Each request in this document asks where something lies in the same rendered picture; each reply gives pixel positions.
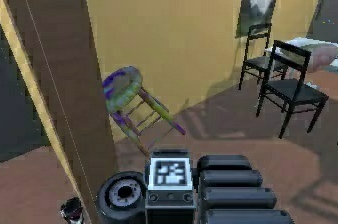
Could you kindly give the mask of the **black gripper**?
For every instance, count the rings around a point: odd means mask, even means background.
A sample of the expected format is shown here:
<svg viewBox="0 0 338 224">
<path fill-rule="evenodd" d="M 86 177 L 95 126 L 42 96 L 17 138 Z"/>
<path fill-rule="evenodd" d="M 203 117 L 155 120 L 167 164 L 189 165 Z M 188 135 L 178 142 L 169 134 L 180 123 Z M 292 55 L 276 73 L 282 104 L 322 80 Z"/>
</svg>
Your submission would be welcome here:
<svg viewBox="0 0 338 224">
<path fill-rule="evenodd" d="M 109 177 L 97 193 L 100 224 L 146 224 L 143 174 L 124 171 Z"/>
</svg>

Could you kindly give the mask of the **brown room door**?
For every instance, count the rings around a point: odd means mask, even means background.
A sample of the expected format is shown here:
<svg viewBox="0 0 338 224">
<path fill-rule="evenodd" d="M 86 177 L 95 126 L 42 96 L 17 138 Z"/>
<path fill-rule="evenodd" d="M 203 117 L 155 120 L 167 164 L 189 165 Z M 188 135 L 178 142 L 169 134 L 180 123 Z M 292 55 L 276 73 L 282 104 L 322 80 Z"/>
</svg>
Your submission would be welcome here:
<svg viewBox="0 0 338 224">
<path fill-rule="evenodd" d="M 117 170 L 87 0 L 0 0 L 0 25 L 90 224 Z"/>
</svg>

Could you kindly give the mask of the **small black white object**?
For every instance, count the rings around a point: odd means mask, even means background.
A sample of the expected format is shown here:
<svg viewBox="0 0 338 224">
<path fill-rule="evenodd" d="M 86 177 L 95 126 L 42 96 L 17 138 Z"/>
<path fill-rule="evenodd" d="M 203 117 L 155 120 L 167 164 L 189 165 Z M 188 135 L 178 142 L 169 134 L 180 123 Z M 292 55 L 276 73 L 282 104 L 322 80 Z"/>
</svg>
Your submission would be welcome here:
<svg viewBox="0 0 338 224">
<path fill-rule="evenodd" d="M 78 197 L 68 199 L 62 204 L 60 214 L 68 224 L 84 224 L 83 207 Z"/>
</svg>

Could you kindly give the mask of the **dark framed wall picture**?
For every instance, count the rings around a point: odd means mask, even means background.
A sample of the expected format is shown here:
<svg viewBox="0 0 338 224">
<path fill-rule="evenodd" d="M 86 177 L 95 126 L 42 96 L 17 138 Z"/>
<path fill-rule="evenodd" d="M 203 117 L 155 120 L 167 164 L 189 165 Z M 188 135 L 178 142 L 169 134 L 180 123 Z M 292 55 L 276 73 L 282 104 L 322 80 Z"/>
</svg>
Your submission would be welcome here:
<svg viewBox="0 0 338 224">
<path fill-rule="evenodd" d="M 270 23 L 275 5 L 276 0 L 241 0 L 236 38 L 246 36 L 252 25 Z"/>
</svg>

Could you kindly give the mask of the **green purple wooden stool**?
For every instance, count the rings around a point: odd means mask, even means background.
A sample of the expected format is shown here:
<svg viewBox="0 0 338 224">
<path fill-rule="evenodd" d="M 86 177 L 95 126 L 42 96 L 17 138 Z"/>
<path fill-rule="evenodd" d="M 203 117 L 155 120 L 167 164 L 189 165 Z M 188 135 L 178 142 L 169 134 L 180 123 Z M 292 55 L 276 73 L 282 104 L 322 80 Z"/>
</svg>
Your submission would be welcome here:
<svg viewBox="0 0 338 224">
<path fill-rule="evenodd" d="M 141 134 L 160 119 L 165 120 L 182 135 L 186 131 L 170 115 L 169 109 L 143 87 L 141 72 L 134 66 L 122 67 L 102 82 L 108 114 L 141 153 L 149 156 L 149 150 L 140 140 Z M 129 116 L 142 104 L 147 104 L 152 112 L 134 124 Z"/>
</svg>

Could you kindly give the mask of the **pink rounded object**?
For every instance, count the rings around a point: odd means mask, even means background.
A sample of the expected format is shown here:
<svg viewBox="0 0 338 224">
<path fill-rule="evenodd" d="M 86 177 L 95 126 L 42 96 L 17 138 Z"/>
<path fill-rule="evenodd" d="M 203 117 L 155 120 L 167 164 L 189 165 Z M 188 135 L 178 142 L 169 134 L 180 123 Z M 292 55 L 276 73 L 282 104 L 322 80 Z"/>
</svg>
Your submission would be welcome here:
<svg viewBox="0 0 338 224">
<path fill-rule="evenodd" d="M 337 57 L 338 49 L 334 45 L 315 45 L 311 50 L 308 72 L 315 72 L 321 67 L 330 65 Z"/>
</svg>

